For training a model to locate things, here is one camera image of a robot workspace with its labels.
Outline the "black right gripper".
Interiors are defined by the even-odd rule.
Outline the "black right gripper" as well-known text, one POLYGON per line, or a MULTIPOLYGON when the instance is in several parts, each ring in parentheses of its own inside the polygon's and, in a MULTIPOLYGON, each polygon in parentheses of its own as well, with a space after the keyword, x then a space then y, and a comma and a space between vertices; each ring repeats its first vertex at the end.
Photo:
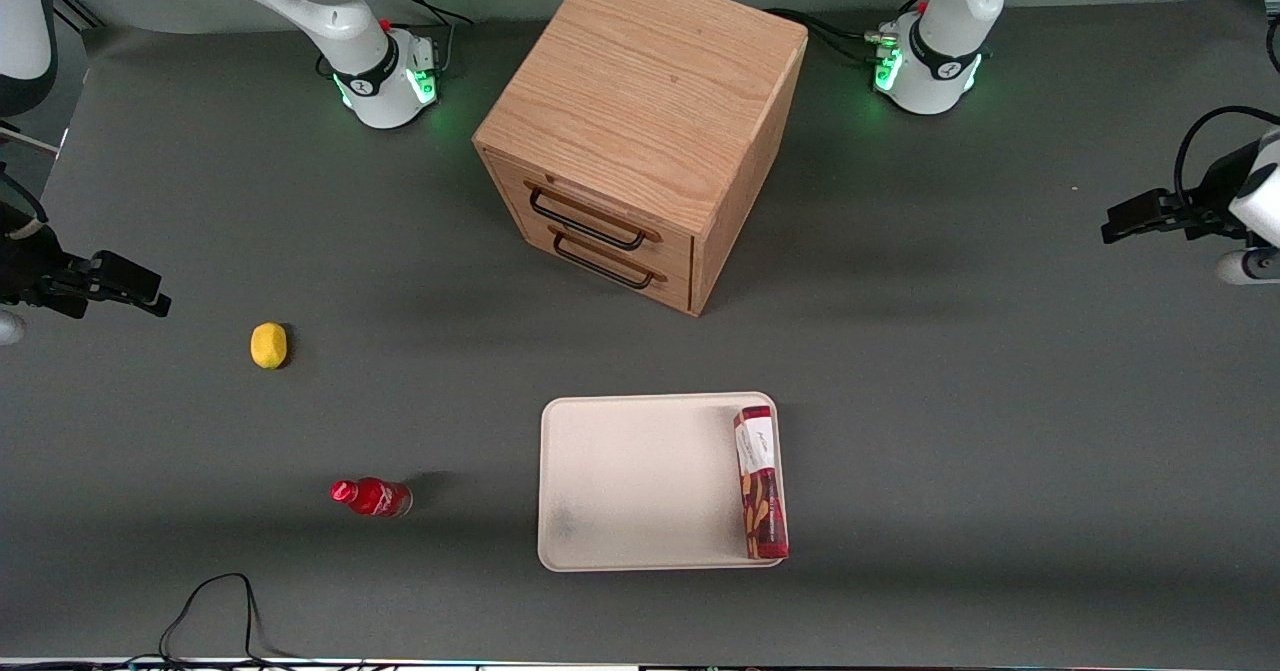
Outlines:
POLYGON ((86 291, 86 257, 65 252, 50 225, 9 204, 1 205, 1 220, 4 305, 26 303, 84 318, 91 302, 111 302, 155 318, 169 315, 172 298, 159 295, 159 274, 104 250, 90 260, 90 277, 102 288, 86 291))

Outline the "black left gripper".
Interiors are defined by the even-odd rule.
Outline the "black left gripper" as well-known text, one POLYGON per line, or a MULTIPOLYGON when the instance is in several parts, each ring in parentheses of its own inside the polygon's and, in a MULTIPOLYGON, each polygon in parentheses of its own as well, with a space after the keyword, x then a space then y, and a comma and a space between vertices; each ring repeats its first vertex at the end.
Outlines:
POLYGON ((1119 205, 1119 216, 1108 216, 1101 225, 1105 245, 1149 234, 1181 233, 1187 241, 1208 236, 1228 239, 1248 239, 1249 232, 1230 210, 1252 169, 1252 143, 1226 152, 1213 161, 1199 184, 1190 192, 1198 216, 1193 216, 1178 193, 1155 188, 1138 193, 1119 205))

